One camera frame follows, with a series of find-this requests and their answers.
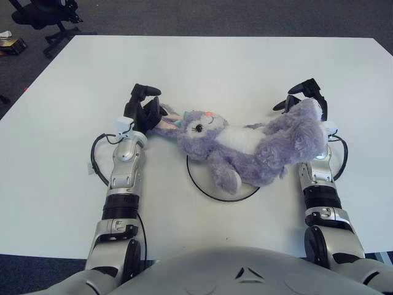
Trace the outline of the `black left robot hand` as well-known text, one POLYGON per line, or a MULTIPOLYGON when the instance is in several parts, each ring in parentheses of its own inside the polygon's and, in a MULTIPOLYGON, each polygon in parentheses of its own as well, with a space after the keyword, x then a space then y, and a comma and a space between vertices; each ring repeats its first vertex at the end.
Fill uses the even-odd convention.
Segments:
POLYGON ((168 115, 160 106, 159 95, 161 91, 155 87, 134 85, 123 113, 125 117, 133 119, 133 130, 146 134, 161 121, 162 116, 168 115))

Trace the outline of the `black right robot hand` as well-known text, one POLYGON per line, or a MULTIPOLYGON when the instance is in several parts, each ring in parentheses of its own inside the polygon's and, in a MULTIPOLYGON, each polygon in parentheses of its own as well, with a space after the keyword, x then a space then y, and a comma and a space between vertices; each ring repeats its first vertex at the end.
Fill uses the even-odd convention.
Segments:
POLYGON ((273 107, 274 111, 283 110, 283 113, 289 112, 290 108, 299 104, 301 100, 294 95, 302 93, 306 98, 312 98, 317 101, 322 109, 321 120, 326 122, 328 119, 328 106, 327 101, 320 93, 320 87, 314 78, 308 79, 300 84, 293 86, 287 93, 287 98, 273 107))

